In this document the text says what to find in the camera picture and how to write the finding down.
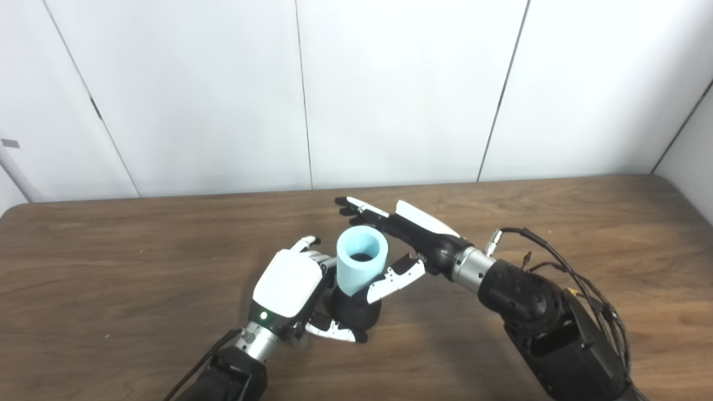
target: robotic arm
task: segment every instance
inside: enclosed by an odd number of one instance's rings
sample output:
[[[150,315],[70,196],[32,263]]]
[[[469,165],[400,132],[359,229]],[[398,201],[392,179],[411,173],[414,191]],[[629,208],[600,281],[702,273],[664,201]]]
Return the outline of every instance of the robotic arm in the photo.
[[[366,342],[366,333],[345,328],[314,311],[334,283],[336,258],[310,250],[304,237],[275,254],[255,286],[248,324],[231,330],[169,392],[170,400],[209,359],[196,381],[177,401],[255,401],[267,387],[265,363],[279,341],[299,342],[305,333],[348,342]],[[223,348],[237,337],[233,346]]]
[[[411,276],[387,270],[387,275],[397,277],[396,289],[413,282],[423,269],[462,285],[476,294],[483,306],[498,313],[513,345],[554,400],[646,400],[630,379],[626,332],[616,310],[542,238],[526,228],[502,228],[483,252],[447,225],[401,200],[392,214],[354,198],[337,198],[335,202],[342,207],[340,214],[353,216],[352,225],[372,225],[418,253]],[[522,268],[493,258],[504,233],[530,239],[557,262],[525,270],[529,255]],[[534,273],[546,265],[570,274],[580,290],[562,289]],[[361,302],[374,302],[393,292],[390,283],[387,277],[375,281],[359,293]],[[596,323],[577,295],[587,300]]]

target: light blue cup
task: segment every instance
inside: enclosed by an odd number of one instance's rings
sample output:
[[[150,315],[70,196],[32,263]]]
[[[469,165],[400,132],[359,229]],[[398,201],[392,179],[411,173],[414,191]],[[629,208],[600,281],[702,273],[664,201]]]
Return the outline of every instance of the light blue cup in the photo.
[[[360,262],[353,255],[365,253],[371,260]],[[337,240],[337,285],[352,296],[366,287],[386,265],[389,244],[374,228],[358,225],[344,231]]]

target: wood grain surface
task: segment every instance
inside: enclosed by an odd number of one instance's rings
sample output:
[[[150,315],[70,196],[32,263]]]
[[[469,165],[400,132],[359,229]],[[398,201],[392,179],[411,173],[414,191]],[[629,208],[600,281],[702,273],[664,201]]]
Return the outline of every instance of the wood grain surface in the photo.
[[[19,206],[0,220],[0,400],[159,400],[245,324],[276,251],[314,234],[334,253],[342,195],[386,211],[404,199],[479,247],[527,226],[620,311],[653,401],[713,400],[713,228],[656,176]],[[389,242],[390,260],[408,251]],[[516,264],[545,257],[501,244]],[[281,345],[263,400],[548,399],[500,318],[442,277],[392,295],[369,334]]]

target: white wall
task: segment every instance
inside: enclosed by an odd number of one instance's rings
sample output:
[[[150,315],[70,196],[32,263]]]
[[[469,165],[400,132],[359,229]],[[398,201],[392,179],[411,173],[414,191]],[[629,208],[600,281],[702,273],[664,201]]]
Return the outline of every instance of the white wall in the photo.
[[[531,0],[512,64],[526,0],[47,4],[0,3],[30,201],[648,173],[713,71],[707,0]]]
[[[11,207],[26,202],[25,196],[15,186],[5,170],[0,167],[0,218]]]
[[[713,1],[532,0],[482,181],[649,173],[713,71]]]
[[[142,196],[310,188],[294,0],[48,0]]]
[[[713,224],[713,91],[666,153],[655,173],[671,181]]]
[[[475,181],[525,4],[299,0],[314,187]]]
[[[31,201],[136,196],[41,0],[0,1],[2,164]]]

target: silver metal joint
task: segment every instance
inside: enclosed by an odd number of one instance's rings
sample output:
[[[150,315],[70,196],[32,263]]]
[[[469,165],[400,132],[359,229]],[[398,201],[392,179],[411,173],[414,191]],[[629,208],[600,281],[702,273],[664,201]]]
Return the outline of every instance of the silver metal joint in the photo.
[[[458,263],[453,269],[453,281],[477,294],[483,277],[495,261],[471,246],[458,257]]]
[[[495,249],[498,247],[498,243],[500,242],[500,238],[503,236],[503,232],[500,230],[495,230],[495,233],[491,236],[491,239],[488,241],[488,245],[486,245],[485,249],[485,254],[486,256],[492,256],[495,253]]]
[[[278,342],[279,337],[273,332],[255,322],[250,322],[242,333],[240,333],[235,347],[243,350],[246,354],[250,355],[252,359],[265,363]]]

